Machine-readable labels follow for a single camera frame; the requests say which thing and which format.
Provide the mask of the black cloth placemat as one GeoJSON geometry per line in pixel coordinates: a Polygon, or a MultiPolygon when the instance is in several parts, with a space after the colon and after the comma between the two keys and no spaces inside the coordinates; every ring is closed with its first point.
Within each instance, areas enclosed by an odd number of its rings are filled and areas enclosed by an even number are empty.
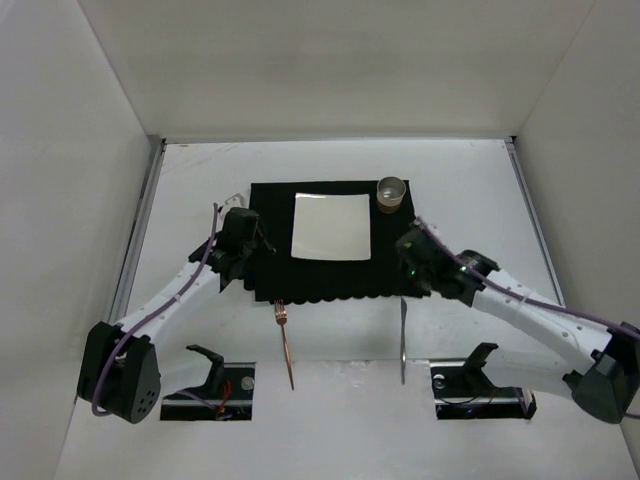
{"type": "Polygon", "coordinates": [[[420,290],[401,272],[395,249],[395,242],[415,219],[412,193],[405,194],[397,212],[385,214],[376,205],[375,191],[374,180],[253,183],[249,208],[259,214],[275,253],[254,264],[244,279],[244,289],[253,292],[257,302],[282,300],[298,305],[350,298],[421,298],[420,290]],[[369,195],[371,258],[344,262],[293,258],[290,249],[297,193],[369,195]]]}

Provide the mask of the silver table knife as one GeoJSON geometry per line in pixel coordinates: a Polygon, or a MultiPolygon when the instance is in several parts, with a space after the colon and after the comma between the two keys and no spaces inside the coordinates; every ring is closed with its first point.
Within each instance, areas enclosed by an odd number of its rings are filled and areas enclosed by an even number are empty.
{"type": "Polygon", "coordinates": [[[400,298],[400,376],[401,384],[406,384],[406,319],[407,319],[408,306],[404,298],[400,298]]]}

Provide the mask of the square white plate black rim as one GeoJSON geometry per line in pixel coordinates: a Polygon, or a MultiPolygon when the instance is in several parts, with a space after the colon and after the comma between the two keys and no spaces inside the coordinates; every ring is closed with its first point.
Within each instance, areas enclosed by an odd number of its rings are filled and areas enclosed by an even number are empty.
{"type": "Polygon", "coordinates": [[[297,193],[290,254],[314,261],[370,260],[370,196],[297,193]]]}

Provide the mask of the copper fork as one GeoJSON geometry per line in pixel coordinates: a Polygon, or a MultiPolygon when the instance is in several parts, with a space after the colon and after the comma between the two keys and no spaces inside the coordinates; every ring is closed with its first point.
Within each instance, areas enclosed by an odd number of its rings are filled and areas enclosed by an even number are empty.
{"type": "Polygon", "coordinates": [[[276,300],[274,302],[274,315],[275,315],[276,323],[280,327],[280,331],[281,331],[283,352],[284,352],[284,358],[286,362],[286,368],[287,368],[287,373],[289,377],[290,387],[291,387],[291,390],[294,391],[295,383],[294,383],[294,375],[293,375],[293,366],[292,366],[291,352],[290,352],[287,333],[286,333],[286,324],[288,321],[288,315],[287,315],[284,302],[282,300],[276,300]]]}

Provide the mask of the silver metal cup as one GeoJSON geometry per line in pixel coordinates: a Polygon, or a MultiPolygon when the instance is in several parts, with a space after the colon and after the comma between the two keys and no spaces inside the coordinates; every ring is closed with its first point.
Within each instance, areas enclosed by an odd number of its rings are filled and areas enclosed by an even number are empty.
{"type": "Polygon", "coordinates": [[[406,184],[397,177],[388,176],[380,179],[376,185],[376,203],[379,210],[386,214],[396,212],[406,194],[406,184]]]}

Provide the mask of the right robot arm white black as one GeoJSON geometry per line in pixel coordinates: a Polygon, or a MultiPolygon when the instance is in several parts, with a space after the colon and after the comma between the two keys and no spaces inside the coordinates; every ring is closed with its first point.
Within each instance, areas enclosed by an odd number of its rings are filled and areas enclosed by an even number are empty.
{"type": "Polygon", "coordinates": [[[474,392],[531,389],[570,399],[605,423],[629,417],[639,391],[638,328],[553,303],[476,251],[454,254],[421,220],[395,250],[402,272],[422,294],[437,293],[502,320],[550,350],[528,355],[480,343],[461,368],[474,392]]]}

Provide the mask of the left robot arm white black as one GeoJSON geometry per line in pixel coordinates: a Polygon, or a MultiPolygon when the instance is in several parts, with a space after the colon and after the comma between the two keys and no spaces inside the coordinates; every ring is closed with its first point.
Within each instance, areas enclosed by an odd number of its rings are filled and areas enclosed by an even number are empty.
{"type": "Polygon", "coordinates": [[[91,328],[78,397],[90,403],[96,417],[115,416],[138,424],[168,396],[208,406],[215,394],[228,394],[220,354],[195,342],[171,356],[162,351],[202,303],[245,279],[257,262],[274,252],[257,212],[232,207],[224,216],[215,215],[209,238],[169,284],[139,310],[91,328]]]}

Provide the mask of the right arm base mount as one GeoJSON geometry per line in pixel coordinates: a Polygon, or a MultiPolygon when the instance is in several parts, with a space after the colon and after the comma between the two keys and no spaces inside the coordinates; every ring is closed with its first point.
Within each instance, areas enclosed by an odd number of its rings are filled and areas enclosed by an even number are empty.
{"type": "Polygon", "coordinates": [[[464,359],[430,363],[436,418],[445,420],[531,420],[537,412],[535,395],[518,387],[498,387],[483,372],[489,355],[498,349],[483,342],[464,359]]]}

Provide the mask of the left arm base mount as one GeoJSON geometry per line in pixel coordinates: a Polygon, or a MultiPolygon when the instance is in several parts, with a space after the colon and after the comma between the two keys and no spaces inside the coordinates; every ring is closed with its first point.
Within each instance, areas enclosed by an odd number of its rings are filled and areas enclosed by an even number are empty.
{"type": "Polygon", "coordinates": [[[199,345],[189,345],[161,377],[162,421],[249,421],[256,380],[254,363],[227,362],[199,345]]]}

